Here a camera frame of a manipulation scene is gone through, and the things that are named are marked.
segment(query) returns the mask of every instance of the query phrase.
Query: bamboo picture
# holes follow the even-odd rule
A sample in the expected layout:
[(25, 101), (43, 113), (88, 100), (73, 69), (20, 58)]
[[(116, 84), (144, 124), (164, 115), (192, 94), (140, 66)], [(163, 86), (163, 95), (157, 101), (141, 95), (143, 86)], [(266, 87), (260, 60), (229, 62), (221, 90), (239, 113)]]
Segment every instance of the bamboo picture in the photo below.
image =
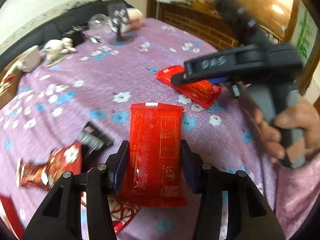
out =
[(312, 35), (310, 29), (311, 16), (308, 17), (308, 11), (305, 9), (303, 20), (299, 22), (301, 26), (301, 31), (298, 37), (298, 42), (296, 45), (297, 51), (301, 59), (308, 59), (307, 50), (309, 49), (311, 43), (308, 41), (309, 36)]

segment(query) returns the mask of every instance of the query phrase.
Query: qr code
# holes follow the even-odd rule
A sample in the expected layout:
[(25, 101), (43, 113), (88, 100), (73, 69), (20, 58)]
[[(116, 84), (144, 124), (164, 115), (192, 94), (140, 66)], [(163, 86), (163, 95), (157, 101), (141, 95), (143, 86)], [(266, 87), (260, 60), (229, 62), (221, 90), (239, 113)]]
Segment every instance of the qr code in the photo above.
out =
[(166, 196), (178, 196), (179, 186), (164, 186), (164, 195)]

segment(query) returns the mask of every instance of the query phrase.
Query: brick pattern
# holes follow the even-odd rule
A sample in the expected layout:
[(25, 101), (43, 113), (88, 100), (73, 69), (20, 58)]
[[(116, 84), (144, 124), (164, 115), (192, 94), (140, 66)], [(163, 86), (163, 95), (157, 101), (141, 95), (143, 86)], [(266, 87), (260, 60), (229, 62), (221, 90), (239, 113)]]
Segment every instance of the brick pattern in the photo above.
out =
[(203, 25), (187, 17), (165, 11), (164, 22), (209, 42), (219, 50), (231, 49), (238, 46), (238, 41), (229, 37), (228, 35), (225, 35), (224, 33), (212, 27)]

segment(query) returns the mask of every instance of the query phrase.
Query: black package with barcode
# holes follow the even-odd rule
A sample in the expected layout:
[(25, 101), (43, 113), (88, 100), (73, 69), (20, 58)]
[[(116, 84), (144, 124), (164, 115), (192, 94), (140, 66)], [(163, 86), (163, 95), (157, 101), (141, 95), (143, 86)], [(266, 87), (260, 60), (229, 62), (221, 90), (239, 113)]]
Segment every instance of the black package with barcode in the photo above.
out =
[(113, 144), (113, 141), (91, 122), (82, 129), (77, 141), (81, 142), (82, 172), (87, 172), (94, 166), (94, 160)]

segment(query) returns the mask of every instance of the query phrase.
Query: barcode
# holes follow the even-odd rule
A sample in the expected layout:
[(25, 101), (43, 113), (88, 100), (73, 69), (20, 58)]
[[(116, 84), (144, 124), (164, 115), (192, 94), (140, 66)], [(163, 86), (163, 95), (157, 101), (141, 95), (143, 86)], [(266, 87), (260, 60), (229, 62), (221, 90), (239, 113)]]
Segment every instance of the barcode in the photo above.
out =
[(179, 195), (179, 186), (164, 186), (164, 196), (176, 197)]
[(104, 145), (103, 141), (99, 140), (97, 137), (84, 132), (81, 132), (81, 134), (78, 137), (78, 140), (83, 144), (88, 145), (90, 148), (94, 150), (99, 150)]

